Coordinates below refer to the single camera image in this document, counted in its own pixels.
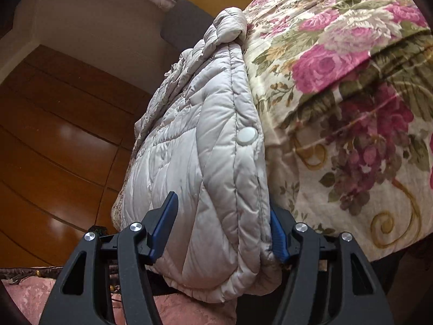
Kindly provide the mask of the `beige quilted down jacket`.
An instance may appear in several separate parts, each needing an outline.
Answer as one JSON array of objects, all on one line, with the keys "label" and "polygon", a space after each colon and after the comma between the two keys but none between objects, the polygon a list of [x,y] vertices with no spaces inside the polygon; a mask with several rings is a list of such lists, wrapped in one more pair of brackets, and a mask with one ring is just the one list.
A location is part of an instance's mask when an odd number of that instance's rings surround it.
[{"label": "beige quilted down jacket", "polygon": [[123,229],[178,196],[178,215],[152,266],[208,303],[263,296],[281,282],[271,250],[264,133],[241,44],[243,12],[224,9],[164,76],[144,115],[111,210]]}]

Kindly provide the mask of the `grey yellow blue headboard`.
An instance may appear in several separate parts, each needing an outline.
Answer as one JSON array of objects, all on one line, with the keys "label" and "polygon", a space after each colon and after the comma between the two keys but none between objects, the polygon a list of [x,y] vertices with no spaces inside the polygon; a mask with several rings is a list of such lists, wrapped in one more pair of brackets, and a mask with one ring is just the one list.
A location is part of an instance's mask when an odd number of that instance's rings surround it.
[{"label": "grey yellow blue headboard", "polygon": [[179,51],[202,38],[215,17],[225,8],[244,9],[253,0],[178,0],[162,24],[163,40]]}]

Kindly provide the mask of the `floral bed quilt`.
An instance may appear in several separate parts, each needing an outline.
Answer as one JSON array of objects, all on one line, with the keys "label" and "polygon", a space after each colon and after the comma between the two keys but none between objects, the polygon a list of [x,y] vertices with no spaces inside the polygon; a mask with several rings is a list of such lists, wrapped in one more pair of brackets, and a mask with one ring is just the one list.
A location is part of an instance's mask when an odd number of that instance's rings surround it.
[{"label": "floral bed quilt", "polygon": [[255,0],[269,188],[371,261],[432,233],[432,32],[413,0]]}]

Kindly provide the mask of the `brown wooden wardrobe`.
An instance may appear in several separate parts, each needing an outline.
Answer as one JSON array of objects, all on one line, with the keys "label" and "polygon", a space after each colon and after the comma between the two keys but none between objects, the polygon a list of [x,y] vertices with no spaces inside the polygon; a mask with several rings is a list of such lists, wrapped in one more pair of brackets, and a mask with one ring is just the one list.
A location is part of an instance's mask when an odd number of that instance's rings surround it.
[{"label": "brown wooden wardrobe", "polygon": [[38,46],[1,84],[1,266],[60,266],[111,207],[149,95]]}]

